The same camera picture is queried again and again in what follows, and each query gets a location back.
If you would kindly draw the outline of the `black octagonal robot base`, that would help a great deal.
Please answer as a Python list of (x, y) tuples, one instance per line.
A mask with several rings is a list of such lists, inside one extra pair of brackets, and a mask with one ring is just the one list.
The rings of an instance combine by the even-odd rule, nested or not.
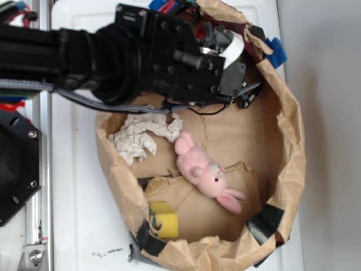
[(40, 188), (41, 133), (17, 111), (1, 111), (1, 226)]

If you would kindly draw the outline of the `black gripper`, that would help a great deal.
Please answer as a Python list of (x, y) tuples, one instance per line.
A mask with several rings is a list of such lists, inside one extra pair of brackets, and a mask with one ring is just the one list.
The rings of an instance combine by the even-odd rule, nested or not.
[(198, 40), (184, 18), (119, 4), (115, 24), (140, 54), (140, 90), (198, 106), (230, 104), (245, 77), (242, 35), (204, 26)]

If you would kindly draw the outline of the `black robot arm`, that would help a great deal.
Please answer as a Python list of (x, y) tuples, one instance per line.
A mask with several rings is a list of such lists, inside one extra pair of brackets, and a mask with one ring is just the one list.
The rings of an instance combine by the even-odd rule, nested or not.
[(78, 89), (100, 110), (119, 110), (144, 91), (180, 103), (246, 100), (242, 36), (204, 23), (194, 1), (153, 1), (149, 8), (119, 4), (115, 21), (95, 33), (30, 29), (37, 14), (22, 1), (1, 4), (1, 102), (57, 90), (78, 103)]

